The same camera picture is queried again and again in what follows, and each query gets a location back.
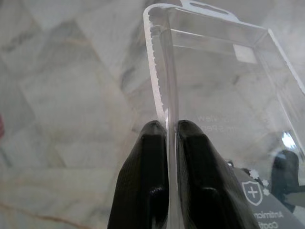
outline transparent plastic case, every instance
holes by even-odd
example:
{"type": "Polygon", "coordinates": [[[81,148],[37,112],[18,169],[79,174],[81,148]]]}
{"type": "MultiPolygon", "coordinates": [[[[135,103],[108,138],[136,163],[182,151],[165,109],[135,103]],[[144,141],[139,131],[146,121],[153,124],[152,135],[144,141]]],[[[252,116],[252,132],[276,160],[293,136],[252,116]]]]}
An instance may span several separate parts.
{"type": "MultiPolygon", "coordinates": [[[[195,122],[235,167],[270,180],[278,152],[300,160],[305,180],[305,87],[272,31],[195,1],[155,4],[144,12],[154,101],[167,127],[169,228],[182,228],[177,191],[176,129],[195,122]]],[[[304,209],[295,214],[299,219],[304,209]]]]}

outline white marble surface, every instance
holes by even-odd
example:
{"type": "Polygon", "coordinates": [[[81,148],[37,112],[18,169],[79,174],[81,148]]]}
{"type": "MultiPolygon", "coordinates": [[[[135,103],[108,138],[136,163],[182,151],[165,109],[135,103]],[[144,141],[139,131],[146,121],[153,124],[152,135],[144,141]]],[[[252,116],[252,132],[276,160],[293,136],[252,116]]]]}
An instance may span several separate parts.
{"type": "MultiPolygon", "coordinates": [[[[142,26],[145,6],[157,2],[178,3],[0,0],[0,114],[5,127],[0,140],[0,228],[107,228],[119,169],[142,126],[157,118],[142,26]]],[[[305,82],[305,2],[205,2],[273,29],[305,82]]],[[[198,66],[200,71],[205,67],[198,66]]],[[[184,101],[185,111],[207,129],[215,104],[219,115],[212,125],[218,126],[228,125],[220,120],[221,112],[232,110],[231,105],[236,110],[247,107],[239,115],[230,113],[228,127],[236,126],[236,132],[233,137],[222,134],[227,141],[218,142],[219,132],[207,131],[224,157],[264,170],[271,162],[261,153],[279,141],[268,133],[286,125],[282,118],[274,119],[280,105],[270,97],[263,77],[230,76],[231,86],[221,96],[214,93],[220,89],[217,79],[204,85],[200,93],[211,100],[200,118],[195,112],[200,101],[184,101]],[[264,94],[255,96],[261,88],[264,94]],[[242,125],[253,132],[240,131],[242,125]],[[233,146],[230,140],[237,137],[240,144],[233,146]],[[228,153],[228,148],[236,152],[228,153]],[[259,154],[259,159],[243,150],[259,154]]],[[[186,85],[185,93],[199,95],[200,85],[186,85]]],[[[302,209],[297,216],[305,219],[302,209]]]]}

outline shield logo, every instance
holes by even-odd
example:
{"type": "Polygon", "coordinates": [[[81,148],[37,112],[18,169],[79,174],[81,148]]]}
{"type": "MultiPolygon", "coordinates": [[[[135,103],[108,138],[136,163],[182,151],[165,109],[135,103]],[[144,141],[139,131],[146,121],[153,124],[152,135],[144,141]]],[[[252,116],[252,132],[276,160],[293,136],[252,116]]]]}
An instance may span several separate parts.
{"type": "Polygon", "coordinates": [[[263,200],[263,194],[261,191],[261,187],[258,182],[247,181],[242,182],[244,195],[246,196],[247,200],[255,205],[258,206],[263,200]]]}

